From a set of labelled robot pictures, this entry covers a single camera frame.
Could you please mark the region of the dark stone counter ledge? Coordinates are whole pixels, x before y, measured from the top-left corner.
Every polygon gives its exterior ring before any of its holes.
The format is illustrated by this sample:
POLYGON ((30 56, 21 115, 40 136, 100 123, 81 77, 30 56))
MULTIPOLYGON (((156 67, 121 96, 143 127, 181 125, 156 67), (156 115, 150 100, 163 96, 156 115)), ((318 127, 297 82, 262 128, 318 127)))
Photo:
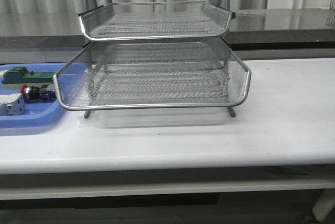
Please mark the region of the dark stone counter ledge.
MULTIPOLYGON (((334 11, 237 10, 223 39, 234 50, 334 48, 334 11)), ((1 14, 1 48, 78 48, 85 38, 75 13, 1 14)))

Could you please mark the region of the blue plastic tray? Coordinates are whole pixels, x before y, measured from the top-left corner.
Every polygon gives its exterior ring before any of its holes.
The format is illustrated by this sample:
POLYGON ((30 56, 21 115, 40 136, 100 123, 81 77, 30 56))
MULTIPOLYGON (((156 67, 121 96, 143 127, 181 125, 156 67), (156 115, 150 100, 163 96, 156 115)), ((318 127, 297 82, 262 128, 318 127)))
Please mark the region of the blue plastic tray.
MULTIPOLYGON (((57 72, 65 66, 61 63, 22 63, 4 64, 1 70, 9 70, 16 66, 24 66, 30 71, 57 72)), ((62 118, 65 109, 57 101, 53 103, 25 103, 22 115, 1 116, 1 136, 33 135, 51 129, 62 118)))

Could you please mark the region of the red emergency stop button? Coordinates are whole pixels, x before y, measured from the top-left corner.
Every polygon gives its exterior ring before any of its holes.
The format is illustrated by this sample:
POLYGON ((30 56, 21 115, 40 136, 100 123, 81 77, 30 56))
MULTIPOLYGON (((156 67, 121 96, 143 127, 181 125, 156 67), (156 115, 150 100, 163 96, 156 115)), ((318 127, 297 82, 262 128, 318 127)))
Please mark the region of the red emergency stop button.
POLYGON ((20 93, 24 100, 29 102, 51 103, 57 99, 53 84, 43 84, 41 87, 24 84, 20 88, 20 93))

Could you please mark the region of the white circuit breaker block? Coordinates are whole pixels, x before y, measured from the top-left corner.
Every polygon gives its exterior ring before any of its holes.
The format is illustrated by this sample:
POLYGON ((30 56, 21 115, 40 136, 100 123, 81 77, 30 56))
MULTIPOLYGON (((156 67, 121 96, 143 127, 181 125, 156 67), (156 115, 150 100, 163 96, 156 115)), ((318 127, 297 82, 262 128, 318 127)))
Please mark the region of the white circuit breaker block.
POLYGON ((1 94, 1 116, 18 116, 25 111, 25 101, 21 93, 1 94))

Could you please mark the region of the green beige switch block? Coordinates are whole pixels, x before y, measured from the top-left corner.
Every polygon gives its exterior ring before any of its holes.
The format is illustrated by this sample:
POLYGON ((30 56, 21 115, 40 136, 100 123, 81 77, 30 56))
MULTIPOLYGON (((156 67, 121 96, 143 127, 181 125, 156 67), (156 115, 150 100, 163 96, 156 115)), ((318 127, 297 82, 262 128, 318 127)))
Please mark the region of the green beige switch block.
POLYGON ((24 66, 6 70, 2 76, 4 90, 20 89, 23 85, 41 87, 52 84, 54 72, 30 71, 24 66))

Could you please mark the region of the white table leg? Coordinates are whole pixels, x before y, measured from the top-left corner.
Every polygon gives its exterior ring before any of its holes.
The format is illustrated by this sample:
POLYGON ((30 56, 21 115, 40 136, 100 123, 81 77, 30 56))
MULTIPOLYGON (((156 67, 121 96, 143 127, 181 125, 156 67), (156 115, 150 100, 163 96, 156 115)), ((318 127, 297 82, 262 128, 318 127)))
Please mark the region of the white table leg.
POLYGON ((334 208, 334 188, 325 189, 312 208, 317 221, 322 222, 334 208))

